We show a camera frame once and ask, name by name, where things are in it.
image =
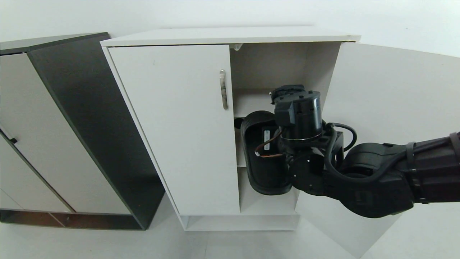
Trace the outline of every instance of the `gray cabinet door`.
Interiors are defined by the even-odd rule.
[[[2,56],[0,65],[0,124],[20,153],[77,212],[129,214],[27,54]]]
[[[70,212],[2,136],[0,173],[0,208]]]

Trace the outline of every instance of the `black cable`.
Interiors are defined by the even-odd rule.
[[[351,132],[351,134],[353,134],[353,139],[351,140],[351,143],[344,148],[344,152],[349,150],[350,148],[352,148],[356,144],[356,141],[358,140],[358,134],[356,133],[354,128],[352,128],[352,127],[350,127],[348,125],[345,125],[345,124],[340,124],[340,123],[334,123],[334,127],[339,127],[339,128],[349,130]]]
[[[334,148],[335,141],[337,139],[337,132],[334,130],[334,124],[328,123],[326,126],[326,130],[332,132],[331,140],[328,143],[328,147],[326,148],[326,152],[324,154],[325,160],[324,165],[329,173],[333,174],[337,178],[347,181],[347,182],[355,182],[355,183],[370,183],[373,181],[377,181],[380,177],[382,177],[390,168],[392,168],[397,162],[404,159],[406,157],[406,151],[402,151],[400,153],[395,154],[390,160],[386,161],[383,166],[381,166],[373,175],[366,177],[366,178],[352,178],[341,174],[335,167],[332,165],[332,149]],[[414,154],[420,153],[426,150],[430,150],[433,148],[437,148],[443,145],[446,145],[450,142],[449,137],[441,138],[433,142],[429,142],[427,144],[414,147]]]

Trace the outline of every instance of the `cylindrical motor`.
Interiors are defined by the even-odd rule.
[[[291,147],[302,147],[322,135],[320,93],[305,91],[303,85],[288,85],[272,92],[275,121],[281,138]]]

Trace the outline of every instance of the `dark gray cabinet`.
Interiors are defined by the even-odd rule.
[[[0,43],[0,221],[151,222],[164,188],[102,52],[106,39]]]

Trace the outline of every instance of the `cabinet top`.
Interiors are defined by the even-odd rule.
[[[51,37],[24,39],[18,41],[0,42],[0,55],[17,54],[29,52],[36,49],[51,47],[59,44],[64,44],[72,41],[80,41],[92,37],[109,36],[107,32],[101,33],[84,33],[72,35],[58,35]]]
[[[360,35],[316,26],[156,29],[102,41],[103,47],[263,42],[358,41]]]

